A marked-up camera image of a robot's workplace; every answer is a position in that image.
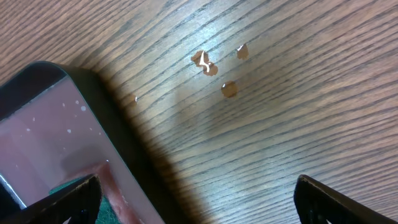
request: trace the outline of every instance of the green object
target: green object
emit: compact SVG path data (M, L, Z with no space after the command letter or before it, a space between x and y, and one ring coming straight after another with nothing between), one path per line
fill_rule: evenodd
M65 184L59 185L58 187L55 187L54 189L50 190L50 194L53 194L64 187L69 186L70 184L73 184L74 182L78 181L79 179L71 180ZM112 206L109 202L109 200L105 197L102 196L102 201L101 205L99 206L99 212L97 216L97 220L95 221L96 224L121 224L118 220L118 217L116 216L114 210L112 209Z

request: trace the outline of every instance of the black plastic object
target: black plastic object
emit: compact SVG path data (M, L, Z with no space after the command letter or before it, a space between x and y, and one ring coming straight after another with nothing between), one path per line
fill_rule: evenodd
M102 191L96 175L89 175L15 213L0 224L94 224Z
M294 203L303 224L397 223L306 175L298 178Z
M17 195L0 174L0 220L6 218L9 214L19 212L21 207Z
M0 121L64 78L72 80L163 221L190 223L96 73L50 62L32 63L0 87Z

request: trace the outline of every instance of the wood grain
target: wood grain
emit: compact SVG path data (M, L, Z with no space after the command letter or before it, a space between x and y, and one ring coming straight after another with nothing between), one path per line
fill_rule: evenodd
M299 174L398 220L396 1L2 0L0 15L0 82L33 60L98 72L198 223L299 223Z

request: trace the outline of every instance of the wooden table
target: wooden table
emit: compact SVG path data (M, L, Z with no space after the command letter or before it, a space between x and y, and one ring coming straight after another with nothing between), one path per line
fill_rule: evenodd
M197 222L298 223L299 174L398 220L396 4L2 0L0 82L33 60L98 72Z

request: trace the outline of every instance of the wooden surface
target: wooden surface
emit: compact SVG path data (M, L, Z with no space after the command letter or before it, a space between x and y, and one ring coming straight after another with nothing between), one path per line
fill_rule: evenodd
M98 72L199 223L298 223L299 174L398 220L396 4L2 0L0 82L33 60Z

